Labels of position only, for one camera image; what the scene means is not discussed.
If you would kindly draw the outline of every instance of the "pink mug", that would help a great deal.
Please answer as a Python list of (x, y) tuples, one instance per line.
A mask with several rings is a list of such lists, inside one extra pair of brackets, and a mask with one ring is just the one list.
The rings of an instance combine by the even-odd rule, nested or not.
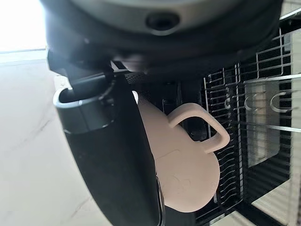
[[(198, 104), (181, 105), (166, 116), (139, 96), (138, 107), (165, 205), (180, 212), (204, 207), (214, 196), (220, 179), (219, 163), (213, 152), (229, 143), (229, 134)], [(206, 141), (193, 141), (179, 125), (190, 117), (204, 119), (217, 133)]]

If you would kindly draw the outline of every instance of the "metal hook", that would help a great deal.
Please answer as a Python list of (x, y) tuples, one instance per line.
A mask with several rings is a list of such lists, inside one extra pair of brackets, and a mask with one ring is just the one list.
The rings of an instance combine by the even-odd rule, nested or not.
[(249, 97), (247, 97), (246, 99), (245, 99), (245, 102), (244, 102), (244, 106), (245, 106), (245, 109), (247, 110), (247, 111), (254, 111), (254, 112), (256, 112), (257, 110), (258, 110), (258, 108), (255, 108), (255, 110), (253, 110), (253, 108), (250, 108), (249, 106), (248, 106), (248, 104), (247, 104), (247, 100), (249, 99)]
[(225, 100), (225, 108), (227, 109), (227, 110), (229, 110), (230, 108), (231, 108), (231, 105), (230, 105), (230, 98), (227, 98), (226, 100)]
[(277, 108), (273, 105), (274, 98), (279, 97), (279, 96), (285, 96), (286, 94), (287, 94), (287, 92), (281, 92), (281, 93), (278, 93), (278, 94), (276, 94), (275, 96), (272, 97), (271, 101), (269, 102), (269, 105), (270, 105), (270, 107), (272, 108), (273, 111), (275, 111), (277, 113), (287, 113), (287, 112), (290, 112), (294, 109), (294, 108), (279, 109), (279, 108)]

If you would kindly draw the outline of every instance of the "wire rack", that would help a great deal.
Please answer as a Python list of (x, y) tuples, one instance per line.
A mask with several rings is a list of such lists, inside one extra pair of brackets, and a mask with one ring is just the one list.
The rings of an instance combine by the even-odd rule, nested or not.
[[(204, 105), (229, 132), (216, 155), (216, 202), (250, 204), (279, 225), (296, 225), (300, 196), (301, 32), (279, 34), (248, 61), (204, 78)], [(209, 136), (215, 134), (208, 126)]]

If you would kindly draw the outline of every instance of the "dish rack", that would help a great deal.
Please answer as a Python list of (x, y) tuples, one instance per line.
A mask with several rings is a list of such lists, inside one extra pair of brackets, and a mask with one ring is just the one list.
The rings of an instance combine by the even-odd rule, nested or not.
[[(230, 143), (215, 152), (220, 184), (195, 212), (197, 226), (234, 211), (259, 226), (300, 225), (300, 11), (282, 17), (271, 43), (247, 61), (199, 81), (134, 86), (166, 114), (185, 102), (201, 104), (230, 134)], [(197, 119), (182, 126), (194, 140), (215, 134)]]

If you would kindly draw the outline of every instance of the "bright window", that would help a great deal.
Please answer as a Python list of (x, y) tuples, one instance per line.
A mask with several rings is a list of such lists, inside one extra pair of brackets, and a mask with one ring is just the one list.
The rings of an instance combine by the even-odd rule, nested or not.
[(0, 52), (45, 48), (39, 0), (0, 0)]

